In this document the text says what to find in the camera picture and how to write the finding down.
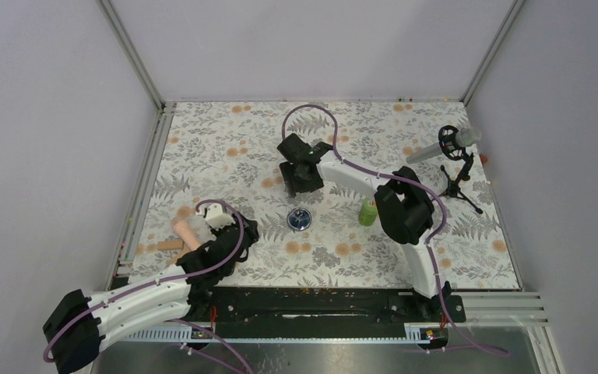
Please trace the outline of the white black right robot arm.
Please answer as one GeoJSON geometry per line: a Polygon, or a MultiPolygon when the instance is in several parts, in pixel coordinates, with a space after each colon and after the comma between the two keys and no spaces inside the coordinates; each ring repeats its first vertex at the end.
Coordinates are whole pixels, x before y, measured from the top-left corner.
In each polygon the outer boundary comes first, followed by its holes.
{"type": "Polygon", "coordinates": [[[372,171],[339,157],[327,143],[310,146],[296,134],[284,138],[277,149],[285,159],[280,171],[291,197],[333,182],[374,200],[382,230],[401,245],[407,258],[413,289],[419,294],[418,316],[434,321],[445,312],[446,301],[439,293],[445,281],[436,278],[424,243],[432,232],[434,204],[412,169],[372,171]]]}

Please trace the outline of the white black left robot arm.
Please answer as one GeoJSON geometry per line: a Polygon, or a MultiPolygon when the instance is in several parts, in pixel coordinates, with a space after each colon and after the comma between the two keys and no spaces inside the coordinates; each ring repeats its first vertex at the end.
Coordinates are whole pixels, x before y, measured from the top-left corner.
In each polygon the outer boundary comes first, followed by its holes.
{"type": "Polygon", "coordinates": [[[44,360],[59,373],[74,373],[133,333],[184,316],[206,317],[212,289],[247,260],[260,238],[257,221],[233,218],[233,224],[212,231],[213,240],[151,277],[112,291],[66,294],[43,325],[44,360]]]}

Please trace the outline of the green pill bottle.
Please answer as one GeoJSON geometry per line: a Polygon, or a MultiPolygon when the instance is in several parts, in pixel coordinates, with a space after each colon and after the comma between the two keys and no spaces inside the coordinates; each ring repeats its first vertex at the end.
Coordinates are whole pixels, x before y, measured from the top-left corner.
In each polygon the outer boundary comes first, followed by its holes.
{"type": "Polygon", "coordinates": [[[361,226],[372,226],[378,217],[378,208],[376,202],[370,198],[364,198],[361,204],[358,221],[361,226]]]}

